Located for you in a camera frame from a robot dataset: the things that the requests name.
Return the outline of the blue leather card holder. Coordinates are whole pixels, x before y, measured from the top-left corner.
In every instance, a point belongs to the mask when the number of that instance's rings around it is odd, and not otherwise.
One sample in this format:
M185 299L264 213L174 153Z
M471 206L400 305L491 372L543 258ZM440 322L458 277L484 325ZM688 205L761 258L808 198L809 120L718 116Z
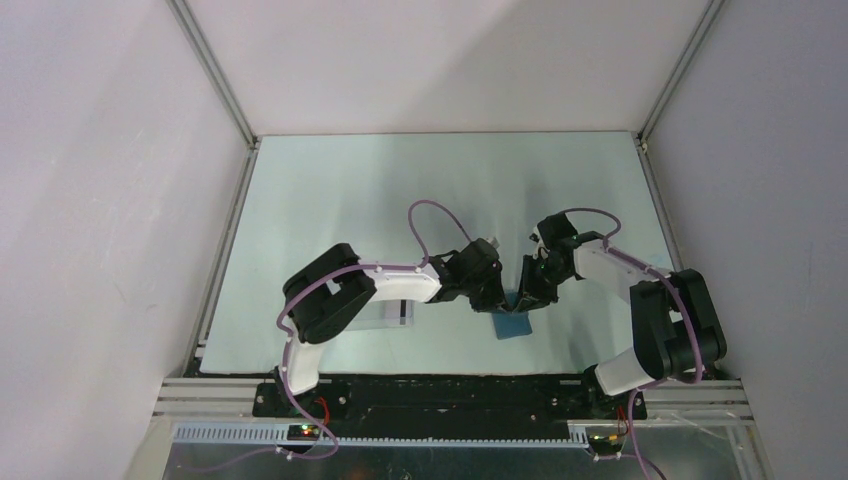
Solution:
M495 337L503 341L533 333L527 312L496 312L491 314Z

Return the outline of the clear plastic card box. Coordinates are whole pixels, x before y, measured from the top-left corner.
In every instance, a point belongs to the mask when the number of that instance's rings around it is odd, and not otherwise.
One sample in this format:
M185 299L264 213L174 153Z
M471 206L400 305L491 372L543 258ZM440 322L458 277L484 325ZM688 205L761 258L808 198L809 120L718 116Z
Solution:
M354 317L346 331L391 329L385 319L384 308L390 301L370 302Z

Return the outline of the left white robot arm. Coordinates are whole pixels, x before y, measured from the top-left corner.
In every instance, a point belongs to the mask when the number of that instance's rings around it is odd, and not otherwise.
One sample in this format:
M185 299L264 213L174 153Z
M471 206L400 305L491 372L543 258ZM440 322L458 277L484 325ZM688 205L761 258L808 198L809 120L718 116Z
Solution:
M287 339L277 367L278 404L292 416L312 411L325 345L366 305L443 303L464 296L477 313L508 312L501 271L496 248L482 238L460 251L426 255L419 264L365 262L348 243L332 246L283 284L277 327Z

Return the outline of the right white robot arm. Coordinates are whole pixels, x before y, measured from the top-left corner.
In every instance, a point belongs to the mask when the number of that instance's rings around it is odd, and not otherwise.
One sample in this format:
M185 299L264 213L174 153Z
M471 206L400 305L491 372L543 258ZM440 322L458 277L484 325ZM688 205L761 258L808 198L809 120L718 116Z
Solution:
M579 232L562 211L540 221L530 235L536 247L523 259L515 312L547 307L570 279L590 280L629 305L632 346L587 371L585 411L606 418L623 393L666 379L697 383L727 354L727 342L707 283L694 269L654 266L615 247L611 233Z

